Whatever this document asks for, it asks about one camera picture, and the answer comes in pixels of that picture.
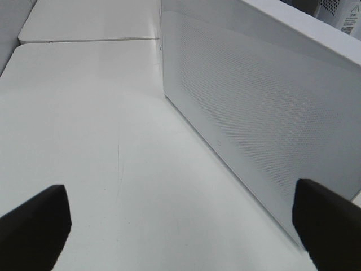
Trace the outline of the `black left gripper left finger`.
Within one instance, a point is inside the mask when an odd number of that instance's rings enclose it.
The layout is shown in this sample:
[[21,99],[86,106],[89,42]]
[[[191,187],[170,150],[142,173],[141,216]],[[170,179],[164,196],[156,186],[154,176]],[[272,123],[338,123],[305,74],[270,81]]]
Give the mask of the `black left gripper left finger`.
[[1,270],[53,270],[71,231],[64,185],[52,185],[1,217]]

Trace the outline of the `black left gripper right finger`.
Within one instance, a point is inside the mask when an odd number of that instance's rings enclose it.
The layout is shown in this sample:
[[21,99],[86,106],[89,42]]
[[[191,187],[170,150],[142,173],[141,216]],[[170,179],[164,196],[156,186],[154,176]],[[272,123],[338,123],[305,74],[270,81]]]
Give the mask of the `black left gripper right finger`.
[[360,270],[359,206],[311,179],[299,179],[292,223],[317,270]]

